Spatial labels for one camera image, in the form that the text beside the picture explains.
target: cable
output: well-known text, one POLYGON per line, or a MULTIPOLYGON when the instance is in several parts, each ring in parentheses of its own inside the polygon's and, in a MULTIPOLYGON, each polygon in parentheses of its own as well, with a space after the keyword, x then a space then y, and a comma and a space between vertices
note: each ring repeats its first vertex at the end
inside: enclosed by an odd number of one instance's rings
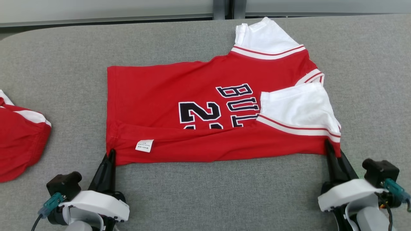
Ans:
POLYGON ((407 212, 411 213, 411 201, 410 199, 407 199, 407 212))
POLYGON ((388 231, 392 231, 393 230, 393 214, 391 213, 391 208, 388 206, 387 202, 384 199, 382 199, 380 194, 378 193, 375 193, 375 194, 378 196, 378 199, 383 203, 383 205, 387 209, 388 220, 390 222, 390 224, 388 225, 388 231))
POLYGON ((39 220, 42 218, 42 215, 40 214, 37 220, 34 222, 33 227, 31 228, 31 231, 34 231, 36 229, 37 224, 39 223, 39 220))

